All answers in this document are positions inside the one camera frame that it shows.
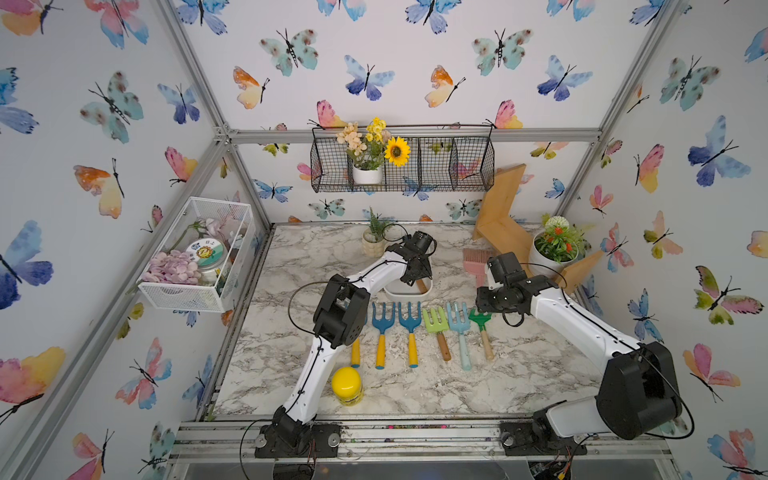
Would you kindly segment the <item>green hand rake wooden handle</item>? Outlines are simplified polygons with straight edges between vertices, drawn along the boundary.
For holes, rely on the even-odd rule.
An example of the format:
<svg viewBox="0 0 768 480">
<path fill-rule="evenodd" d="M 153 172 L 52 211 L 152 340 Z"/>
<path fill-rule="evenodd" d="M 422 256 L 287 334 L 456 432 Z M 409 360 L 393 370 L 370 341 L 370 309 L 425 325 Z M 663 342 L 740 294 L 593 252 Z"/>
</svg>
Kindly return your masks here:
<svg viewBox="0 0 768 480">
<path fill-rule="evenodd" d="M 449 362 L 452 359 L 452 356 L 446 341 L 445 332 L 450 329 L 450 326 L 444 308 L 423 308 L 421 313 L 427 332 L 434 335 L 436 338 L 443 361 Z"/>
</svg>

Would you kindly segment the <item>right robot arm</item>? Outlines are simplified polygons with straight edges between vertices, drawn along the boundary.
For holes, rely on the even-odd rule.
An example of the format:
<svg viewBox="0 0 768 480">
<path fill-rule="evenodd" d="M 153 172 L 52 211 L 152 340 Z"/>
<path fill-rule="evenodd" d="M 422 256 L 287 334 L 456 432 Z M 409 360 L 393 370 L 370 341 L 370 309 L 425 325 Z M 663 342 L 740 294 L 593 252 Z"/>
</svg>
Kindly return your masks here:
<svg viewBox="0 0 768 480">
<path fill-rule="evenodd" d="M 624 440 L 653 435 L 656 428 L 689 414 L 669 350 L 642 343 L 611 327 L 571 299 L 550 278 L 528 276 L 514 253 L 486 262 L 487 285 L 478 288 L 482 313 L 517 313 L 544 322 L 580 350 L 601 373 L 596 395 L 563 401 L 535 412 L 531 424 L 509 434 L 520 448 L 557 451 L 577 436 L 613 434 Z"/>
</svg>

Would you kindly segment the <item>white storage box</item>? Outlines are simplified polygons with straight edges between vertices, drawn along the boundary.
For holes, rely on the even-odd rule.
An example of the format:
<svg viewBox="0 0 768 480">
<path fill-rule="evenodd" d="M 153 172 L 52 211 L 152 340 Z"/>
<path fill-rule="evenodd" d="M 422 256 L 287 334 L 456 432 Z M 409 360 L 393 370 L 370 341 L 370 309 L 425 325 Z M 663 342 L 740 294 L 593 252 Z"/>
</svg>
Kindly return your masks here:
<svg viewBox="0 0 768 480">
<path fill-rule="evenodd" d="M 426 283 L 427 287 L 429 288 L 428 293 L 424 295 L 422 295 L 419 292 L 416 282 L 413 285 L 408 285 L 406 283 L 403 283 L 400 280 L 396 280 L 386 285 L 383 291 L 386 294 L 386 296 L 393 302 L 400 302 L 400 303 L 423 302 L 429 298 L 433 290 L 432 280 L 430 278 L 424 278 L 423 280 Z"/>
</svg>

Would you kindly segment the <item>blue hand rake yellow handle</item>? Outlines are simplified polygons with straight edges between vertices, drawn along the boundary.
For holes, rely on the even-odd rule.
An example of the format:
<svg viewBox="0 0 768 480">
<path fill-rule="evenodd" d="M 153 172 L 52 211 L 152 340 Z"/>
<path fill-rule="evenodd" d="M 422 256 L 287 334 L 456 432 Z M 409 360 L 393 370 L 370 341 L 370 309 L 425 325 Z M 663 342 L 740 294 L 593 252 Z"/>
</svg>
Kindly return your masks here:
<svg viewBox="0 0 768 480">
<path fill-rule="evenodd" d="M 413 314 L 413 304 L 407 303 L 407 310 L 403 310 L 402 303 L 398 304 L 399 324 L 408 331 L 408 363 L 410 368 L 419 366 L 418 348 L 416 342 L 416 329 L 421 325 L 420 303 L 416 304 L 416 314 Z"/>
</svg>

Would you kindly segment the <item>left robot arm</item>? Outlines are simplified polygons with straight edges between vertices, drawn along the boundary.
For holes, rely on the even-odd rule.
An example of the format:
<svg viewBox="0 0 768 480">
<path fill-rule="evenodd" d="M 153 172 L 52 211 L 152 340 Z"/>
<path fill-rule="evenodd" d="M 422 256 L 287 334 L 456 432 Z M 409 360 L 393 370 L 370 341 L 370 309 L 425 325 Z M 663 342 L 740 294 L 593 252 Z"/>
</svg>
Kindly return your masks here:
<svg viewBox="0 0 768 480">
<path fill-rule="evenodd" d="M 327 446 L 327 437 L 338 429 L 315 427 L 313 421 L 338 355 L 359 337 L 373 295 L 395 281 L 412 286 L 432 276 L 430 256 L 436 249 L 431 235 L 416 231 L 388 246 L 362 271 L 336 274 L 325 282 L 313 315 L 307 361 L 289 398 L 260 428 L 254 446 L 257 458 L 306 458 Z"/>
</svg>

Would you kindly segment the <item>light blue hand rake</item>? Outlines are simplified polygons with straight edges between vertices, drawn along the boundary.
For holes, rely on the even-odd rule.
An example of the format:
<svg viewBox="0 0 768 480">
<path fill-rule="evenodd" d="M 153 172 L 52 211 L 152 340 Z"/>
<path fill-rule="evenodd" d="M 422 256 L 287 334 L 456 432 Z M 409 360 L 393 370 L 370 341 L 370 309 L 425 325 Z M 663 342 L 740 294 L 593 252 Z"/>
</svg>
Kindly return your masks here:
<svg viewBox="0 0 768 480">
<path fill-rule="evenodd" d="M 464 371 L 470 371 L 472 369 L 472 363 L 466 334 L 470 329 L 471 321 L 468 317 L 467 305 L 465 303 L 459 305 L 456 302 L 447 302 L 446 313 L 449 329 L 456 332 L 458 335 L 462 369 Z"/>
</svg>

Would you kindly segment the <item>dark green rake wooden handle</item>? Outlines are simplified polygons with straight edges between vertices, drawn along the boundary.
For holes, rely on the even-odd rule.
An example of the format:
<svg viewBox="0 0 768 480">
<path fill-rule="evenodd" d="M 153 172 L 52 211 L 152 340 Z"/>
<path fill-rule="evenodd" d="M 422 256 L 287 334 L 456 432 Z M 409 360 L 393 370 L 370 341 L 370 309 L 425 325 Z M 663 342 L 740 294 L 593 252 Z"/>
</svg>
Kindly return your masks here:
<svg viewBox="0 0 768 480">
<path fill-rule="evenodd" d="M 475 323 L 478 327 L 486 360 L 493 361 L 495 358 L 495 354 L 492 349 L 490 336 L 488 334 L 487 327 L 486 327 L 486 324 L 492 319 L 492 314 L 483 313 L 477 309 L 472 309 L 472 311 L 469 314 L 469 319 L 471 322 Z"/>
</svg>

